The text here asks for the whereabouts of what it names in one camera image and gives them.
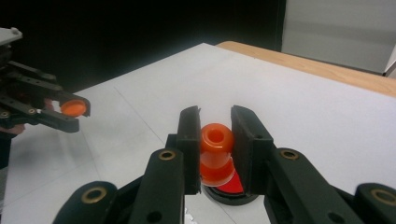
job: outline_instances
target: orange plastic part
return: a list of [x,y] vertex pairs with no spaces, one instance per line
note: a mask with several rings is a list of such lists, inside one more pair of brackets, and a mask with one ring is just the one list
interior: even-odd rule
[[226,126],[211,123],[201,130],[200,173],[204,185],[217,187],[231,180],[235,172],[232,150],[233,133]]
[[81,116],[87,111],[87,106],[82,100],[71,100],[61,106],[61,112],[70,117]]

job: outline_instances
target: brass screw hole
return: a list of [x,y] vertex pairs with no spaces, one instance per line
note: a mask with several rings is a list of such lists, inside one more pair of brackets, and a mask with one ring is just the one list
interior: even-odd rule
[[107,195],[107,190],[103,187],[94,187],[85,191],[81,200],[84,203],[97,203],[101,201]]
[[381,203],[396,206],[396,195],[384,189],[372,189],[371,193],[375,199]]
[[297,160],[299,158],[299,155],[296,152],[291,151],[291,150],[287,150],[287,149],[284,149],[284,150],[280,151],[280,155],[283,158],[291,160],[291,161],[295,161],[295,160]]
[[170,161],[172,160],[174,157],[176,156],[176,153],[174,151],[170,151],[170,150],[165,150],[163,152],[160,153],[160,159],[162,161]]

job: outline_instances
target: dark wall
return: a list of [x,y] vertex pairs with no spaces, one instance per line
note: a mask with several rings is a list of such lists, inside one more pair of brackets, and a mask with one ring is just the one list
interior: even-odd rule
[[280,50],[285,4],[9,1],[0,27],[23,32],[12,44],[14,61],[52,73],[67,91],[78,91],[204,42]]

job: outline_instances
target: white tabletop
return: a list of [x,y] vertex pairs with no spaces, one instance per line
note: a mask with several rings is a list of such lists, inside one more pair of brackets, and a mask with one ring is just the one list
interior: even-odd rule
[[[231,127],[233,105],[252,109],[278,147],[301,151],[349,193],[396,188],[396,98],[380,93],[202,44],[77,94],[92,104],[80,132],[28,126],[13,140],[4,224],[51,223],[82,185],[135,180],[192,105],[202,126]],[[200,194],[186,207],[199,224],[269,223],[262,201],[235,207]]]

